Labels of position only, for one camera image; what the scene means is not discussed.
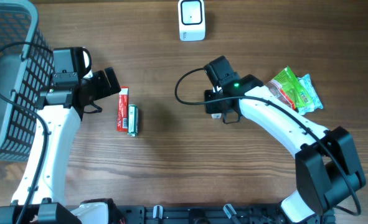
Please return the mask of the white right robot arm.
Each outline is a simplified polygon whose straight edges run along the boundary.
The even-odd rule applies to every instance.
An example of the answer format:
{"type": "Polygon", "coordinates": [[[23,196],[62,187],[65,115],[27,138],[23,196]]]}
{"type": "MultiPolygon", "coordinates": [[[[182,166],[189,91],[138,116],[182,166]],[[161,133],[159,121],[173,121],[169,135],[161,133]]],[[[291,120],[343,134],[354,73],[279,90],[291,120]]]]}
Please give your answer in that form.
{"type": "Polygon", "coordinates": [[[240,77],[224,57],[204,66],[218,111],[235,111],[256,122],[295,158],[296,190],[280,203],[285,218],[301,223],[324,215],[366,184],[351,134],[329,130],[282,103],[253,75],[240,77]]]}

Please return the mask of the dark green gum pack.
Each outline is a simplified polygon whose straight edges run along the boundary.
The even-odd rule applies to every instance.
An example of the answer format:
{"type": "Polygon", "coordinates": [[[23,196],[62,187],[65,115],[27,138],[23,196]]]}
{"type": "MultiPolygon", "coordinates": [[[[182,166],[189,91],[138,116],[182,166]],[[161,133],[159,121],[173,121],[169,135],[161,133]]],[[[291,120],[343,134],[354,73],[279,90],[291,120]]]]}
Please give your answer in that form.
{"type": "Polygon", "coordinates": [[[139,109],[136,105],[128,105],[128,135],[136,137],[139,129],[139,109]]]}

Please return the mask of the red candy bar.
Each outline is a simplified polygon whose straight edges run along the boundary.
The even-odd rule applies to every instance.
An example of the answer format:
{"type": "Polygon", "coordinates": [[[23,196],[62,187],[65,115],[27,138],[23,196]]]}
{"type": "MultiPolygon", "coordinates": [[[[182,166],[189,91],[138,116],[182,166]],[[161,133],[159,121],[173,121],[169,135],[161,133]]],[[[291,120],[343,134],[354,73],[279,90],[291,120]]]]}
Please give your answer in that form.
{"type": "Polygon", "coordinates": [[[118,97],[118,119],[116,130],[118,132],[128,131],[128,103],[129,87],[122,86],[118,97]]]}

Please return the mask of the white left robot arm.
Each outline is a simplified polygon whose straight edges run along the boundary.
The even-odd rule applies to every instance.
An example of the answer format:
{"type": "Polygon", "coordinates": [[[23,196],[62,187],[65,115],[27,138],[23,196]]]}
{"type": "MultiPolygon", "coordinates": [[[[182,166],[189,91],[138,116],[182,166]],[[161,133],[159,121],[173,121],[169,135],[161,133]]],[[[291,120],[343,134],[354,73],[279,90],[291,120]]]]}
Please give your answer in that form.
{"type": "Polygon", "coordinates": [[[37,100],[38,126],[24,176],[12,202],[0,207],[0,223],[110,223],[120,214],[111,199],[65,206],[68,157],[84,107],[121,91],[113,68],[55,73],[37,100]]]}

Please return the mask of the light blue tissue pack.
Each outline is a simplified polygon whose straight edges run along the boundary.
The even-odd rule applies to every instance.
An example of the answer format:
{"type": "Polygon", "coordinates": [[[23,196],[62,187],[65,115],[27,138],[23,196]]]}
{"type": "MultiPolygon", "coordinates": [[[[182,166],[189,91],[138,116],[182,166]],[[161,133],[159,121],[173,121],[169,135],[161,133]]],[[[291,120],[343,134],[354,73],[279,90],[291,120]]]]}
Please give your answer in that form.
{"type": "Polygon", "coordinates": [[[319,99],[316,90],[314,89],[310,75],[306,74],[305,76],[298,78],[298,81],[301,84],[301,86],[307,91],[311,99],[311,103],[309,103],[305,107],[298,108],[298,113],[300,115],[305,115],[306,113],[313,112],[316,109],[323,109],[323,104],[319,99]]]}

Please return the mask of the green snack bag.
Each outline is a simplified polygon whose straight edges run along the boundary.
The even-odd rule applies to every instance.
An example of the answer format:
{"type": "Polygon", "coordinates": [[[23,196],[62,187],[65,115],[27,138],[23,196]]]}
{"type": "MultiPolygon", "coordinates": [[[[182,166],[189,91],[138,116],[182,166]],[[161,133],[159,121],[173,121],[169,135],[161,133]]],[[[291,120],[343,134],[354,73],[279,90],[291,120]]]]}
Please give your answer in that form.
{"type": "Polygon", "coordinates": [[[301,86],[289,66],[265,85],[278,100],[293,110],[311,103],[307,91],[301,86]]]}

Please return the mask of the red white small box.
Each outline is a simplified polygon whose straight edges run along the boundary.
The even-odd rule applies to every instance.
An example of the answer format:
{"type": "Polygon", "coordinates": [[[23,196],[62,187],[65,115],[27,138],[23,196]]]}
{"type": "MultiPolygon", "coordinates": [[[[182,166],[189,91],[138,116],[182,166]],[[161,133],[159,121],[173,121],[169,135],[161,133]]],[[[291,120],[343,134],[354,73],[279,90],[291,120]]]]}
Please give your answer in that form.
{"type": "Polygon", "coordinates": [[[213,119],[220,119],[222,114],[221,113],[213,113],[213,114],[211,114],[211,116],[212,116],[213,119]]]}

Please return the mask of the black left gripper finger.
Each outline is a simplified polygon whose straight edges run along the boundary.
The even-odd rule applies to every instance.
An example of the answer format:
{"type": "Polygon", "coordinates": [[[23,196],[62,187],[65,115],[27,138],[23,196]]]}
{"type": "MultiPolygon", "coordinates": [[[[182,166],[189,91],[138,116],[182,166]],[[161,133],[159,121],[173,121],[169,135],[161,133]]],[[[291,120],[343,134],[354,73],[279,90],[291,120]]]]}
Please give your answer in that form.
{"type": "Polygon", "coordinates": [[[95,100],[100,100],[111,95],[110,83],[103,70],[93,73],[94,89],[95,89],[95,100]]]}
{"type": "Polygon", "coordinates": [[[119,93],[121,91],[120,84],[117,80],[115,71],[112,67],[108,67],[105,69],[105,74],[109,81],[109,92],[110,93],[119,93]]]}

